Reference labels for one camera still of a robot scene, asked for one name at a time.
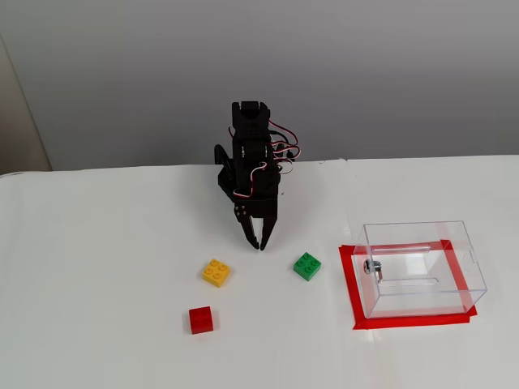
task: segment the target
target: white table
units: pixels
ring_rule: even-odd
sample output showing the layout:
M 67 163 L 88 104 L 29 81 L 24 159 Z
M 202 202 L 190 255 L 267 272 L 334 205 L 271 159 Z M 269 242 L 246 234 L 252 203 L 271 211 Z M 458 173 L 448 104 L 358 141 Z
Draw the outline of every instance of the white table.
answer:
M 298 163 L 264 252 L 218 170 L 0 178 L 0 387 L 514 385 L 519 157 Z M 337 247 L 362 223 L 427 220 L 465 221 L 489 288 L 479 315 L 351 331 Z M 305 251 L 323 263 L 311 282 L 291 270 Z M 233 269 L 220 289 L 200 276 L 211 258 Z M 187 311 L 207 305 L 216 329 L 193 336 Z

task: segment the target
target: lego stud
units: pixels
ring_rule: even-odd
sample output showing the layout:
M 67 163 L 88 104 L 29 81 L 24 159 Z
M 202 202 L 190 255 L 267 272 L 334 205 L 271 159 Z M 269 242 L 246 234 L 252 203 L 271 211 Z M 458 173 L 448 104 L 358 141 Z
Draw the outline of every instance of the lego stud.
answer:
M 209 264 L 206 266 L 205 270 L 202 271 L 202 278 L 209 284 L 213 284 L 214 286 L 220 288 L 229 273 L 229 266 L 216 259 L 212 259 L 211 262 L 209 262 Z
M 303 254 L 294 264 L 294 271 L 307 281 L 309 281 L 320 268 L 321 262 L 308 253 Z

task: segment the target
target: robotic arm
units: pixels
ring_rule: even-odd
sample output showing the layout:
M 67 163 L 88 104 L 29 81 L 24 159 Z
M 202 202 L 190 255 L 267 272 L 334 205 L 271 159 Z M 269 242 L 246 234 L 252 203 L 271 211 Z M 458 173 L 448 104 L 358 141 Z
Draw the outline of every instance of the robotic arm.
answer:
M 233 158 L 227 156 L 221 145 L 214 148 L 215 163 L 223 165 L 218 174 L 218 185 L 234 203 L 234 215 L 247 240 L 254 248 L 263 250 L 277 221 L 277 193 L 281 180 L 278 163 L 282 160 L 291 163 L 300 152 L 294 156 L 291 150 L 299 150 L 297 146 L 272 141 L 271 134 L 280 133 L 269 130 L 270 110 L 264 103 L 243 101 L 241 106 L 233 103 L 232 112 Z M 264 220 L 261 244 L 256 239 L 252 217 Z

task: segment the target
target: red tape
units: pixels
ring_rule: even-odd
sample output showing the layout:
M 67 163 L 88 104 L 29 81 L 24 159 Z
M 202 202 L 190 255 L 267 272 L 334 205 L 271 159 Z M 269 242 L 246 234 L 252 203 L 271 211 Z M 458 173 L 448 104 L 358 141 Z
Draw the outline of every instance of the red tape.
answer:
M 437 246 L 441 245 L 441 248 L 443 248 L 445 251 L 445 256 L 447 258 L 448 265 L 451 268 L 451 272 L 458 290 L 467 290 L 467 283 L 465 281 L 465 277 L 463 277 L 463 273 L 460 269 L 456 255 L 454 254 L 452 243 L 450 241 L 433 243 Z M 346 278 L 346 286 L 348 287 L 348 293 L 350 294 L 351 307 L 354 311 L 354 330 L 375 330 L 378 328 L 440 326 L 444 324 L 469 323 L 470 317 L 478 314 L 476 307 L 473 306 L 469 309 L 468 312 L 464 314 L 437 314 L 429 316 L 403 316 L 396 318 L 366 318 L 366 316 L 364 316 L 364 311 L 362 310 L 362 303 L 360 300 L 360 295 L 358 294 L 357 280 L 355 279 L 354 265 L 351 258 L 354 250 L 355 246 L 339 247 L 342 268 L 344 269 L 344 275 Z M 465 306 L 465 304 L 470 303 L 470 301 L 465 301 L 466 298 L 470 298 L 470 295 L 468 293 L 464 294 L 466 294 L 467 297 L 462 296 L 461 298 Z

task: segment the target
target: clear plastic box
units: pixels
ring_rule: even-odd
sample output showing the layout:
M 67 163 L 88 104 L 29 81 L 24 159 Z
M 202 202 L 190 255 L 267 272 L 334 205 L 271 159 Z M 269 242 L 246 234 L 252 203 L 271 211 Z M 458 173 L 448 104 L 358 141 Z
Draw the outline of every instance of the clear plastic box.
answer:
M 487 291 L 462 221 L 365 224 L 352 260 L 366 318 L 466 313 Z

